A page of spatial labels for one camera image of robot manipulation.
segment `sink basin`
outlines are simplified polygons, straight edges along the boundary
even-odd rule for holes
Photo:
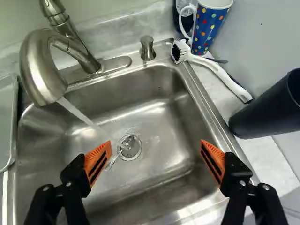
[[[141,142],[138,157],[118,158],[83,199],[91,224],[173,224],[224,205],[199,157],[200,139],[248,163],[191,67],[174,65],[169,47],[157,44],[157,58],[147,64],[134,52],[128,69],[73,84],[65,95],[114,139],[134,135]],[[35,190],[59,185],[69,162],[107,140],[57,103],[29,105],[19,120],[18,156],[8,177],[11,220],[23,224]],[[116,142],[112,147],[116,154]]]

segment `dish brush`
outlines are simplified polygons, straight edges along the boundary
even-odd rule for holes
[[[186,40],[177,41],[174,40],[171,57],[176,64],[182,63],[184,61],[194,62],[201,64],[205,67],[211,69],[222,81],[223,83],[237,96],[243,103],[250,102],[253,97],[248,91],[243,87],[238,85],[233,81],[226,71],[220,67],[217,63],[210,61],[202,56],[193,55],[191,53],[191,48],[187,45]]]

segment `mug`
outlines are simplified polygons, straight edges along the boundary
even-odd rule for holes
[[[179,27],[191,45],[192,54],[204,55],[213,43],[233,0],[198,0],[197,6],[189,4],[179,13]],[[182,26],[181,17],[185,10],[194,12],[193,36],[190,37]]]

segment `water stream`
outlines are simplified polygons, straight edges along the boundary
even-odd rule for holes
[[[111,137],[111,135],[109,133],[107,133],[105,130],[103,130],[101,127],[99,127],[97,124],[95,124],[92,120],[90,120],[86,115],[84,115],[81,111],[79,111],[79,109],[77,109],[74,105],[72,105],[64,97],[60,98],[57,102],[61,106],[63,106],[65,109],[67,109],[70,113],[72,113],[74,116],[76,116],[77,118],[79,118],[80,120],[85,122],[87,125],[91,126],[93,129],[95,129],[99,135],[102,135],[102,136],[110,139],[110,141],[117,143],[117,145],[120,147],[120,149],[129,150],[128,146],[122,144],[118,140]],[[114,157],[112,157],[112,159],[109,161],[109,163],[106,166],[106,170],[109,170],[112,167],[112,165],[115,163],[115,161],[117,160],[119,155],[120,155],[120,152],[117,155],[115,155]]]

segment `drain strainer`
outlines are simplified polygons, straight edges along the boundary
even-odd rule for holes
[[[131,161],[139,157],[142,152],[142,141],[136,135],[126,135],[120,139],[120,142],[129,148],[129,150],[123,149],[120,154],[121,159]]]

